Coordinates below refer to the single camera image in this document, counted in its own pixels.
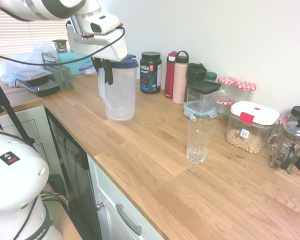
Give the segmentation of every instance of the red gingham lid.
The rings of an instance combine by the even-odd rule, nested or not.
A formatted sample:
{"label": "red gingham lid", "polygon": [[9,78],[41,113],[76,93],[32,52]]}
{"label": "red gingham lid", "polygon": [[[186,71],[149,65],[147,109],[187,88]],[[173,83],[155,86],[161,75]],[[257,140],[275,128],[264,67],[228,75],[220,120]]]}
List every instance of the red gingham lid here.
{"label": "red gingham lid", "polygon": [[219,83],[226,85],[236,84],[238,81],[234,77],[231,76],[222,76],[218,78]]}
{"label": "red gingham lid", "polygon": [[220,101],[220,100],[215,100],[217,104],[222,104],[222,105],[232,105],[232,101]]}
{"label": "red gingham lid", "polygon": [[238,81],[236,84],[238,89],[254,91],[257,89],[257,85],[248,81]]}

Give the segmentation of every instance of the dishwasher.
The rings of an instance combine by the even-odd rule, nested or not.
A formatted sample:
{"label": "dishwasher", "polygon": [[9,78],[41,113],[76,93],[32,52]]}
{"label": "dishwasher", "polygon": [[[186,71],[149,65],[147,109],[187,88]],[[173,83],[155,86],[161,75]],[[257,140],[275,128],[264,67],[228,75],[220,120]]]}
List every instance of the dishwasher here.
{"label": "dishwasher", "polygon": [[46,108],[70,200],[70,218],[85,240],[102,240],[87,153]]}

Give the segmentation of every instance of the red clip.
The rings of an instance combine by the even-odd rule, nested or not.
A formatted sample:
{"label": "red clip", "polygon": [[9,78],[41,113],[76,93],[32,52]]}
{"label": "red clip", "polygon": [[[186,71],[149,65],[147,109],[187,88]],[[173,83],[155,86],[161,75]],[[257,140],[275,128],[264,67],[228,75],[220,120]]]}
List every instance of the red clip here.
{"label": "red clip", "polygon": [[245,124],[252,124],[252,122],[254,121],[255,116],[250,115],[246,112],[242,112],[240,114],[240,121],[245,123]]}

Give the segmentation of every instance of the window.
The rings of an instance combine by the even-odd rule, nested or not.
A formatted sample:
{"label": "window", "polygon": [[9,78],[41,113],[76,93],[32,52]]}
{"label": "window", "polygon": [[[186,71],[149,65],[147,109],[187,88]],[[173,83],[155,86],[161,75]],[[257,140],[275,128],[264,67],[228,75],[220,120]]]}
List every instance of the window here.
{"label": "window", "polygon": [[0,10],[0,55],[11,57],[30,53],[32,49],[52,40],[68,39],[66,22],[60,21],[19,21]]}

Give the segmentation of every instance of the wooden countertop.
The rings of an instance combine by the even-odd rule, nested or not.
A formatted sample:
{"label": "wooden countertop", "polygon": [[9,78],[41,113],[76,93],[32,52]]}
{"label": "wooden countertop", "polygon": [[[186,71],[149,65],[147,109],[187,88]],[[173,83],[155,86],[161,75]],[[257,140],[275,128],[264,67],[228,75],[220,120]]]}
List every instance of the wooden countertop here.
{"label": "wooden countertop", "polygon": [[74,83],[42,99],[4,90],[15,107],[43,103],[165,239],[300,240],[298,169],[289,175],[268,167],[266,149],[227,143],[226,123],[216,119],[206,160],[191,163],[183,106],[163,91],[137,87],[133,119],[118,122],[107,119],[96,76]]}

